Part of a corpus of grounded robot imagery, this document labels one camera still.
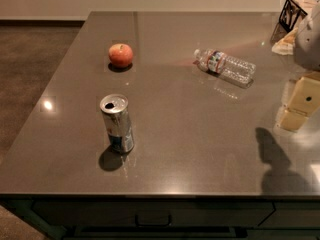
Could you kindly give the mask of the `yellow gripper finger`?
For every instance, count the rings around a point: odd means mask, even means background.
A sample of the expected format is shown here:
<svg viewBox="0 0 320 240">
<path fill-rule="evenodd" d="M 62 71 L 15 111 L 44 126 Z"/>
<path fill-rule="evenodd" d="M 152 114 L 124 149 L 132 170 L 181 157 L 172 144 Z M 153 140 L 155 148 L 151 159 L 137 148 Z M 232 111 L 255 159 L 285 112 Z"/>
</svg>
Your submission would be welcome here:
<svg viewBox="0 0 320 240">
<path fill-rule="evenodd" d="M 320 75 L 289 81 L 284 94 L 279 127 L 295 132 L 320 108 Z"/>
</svg>

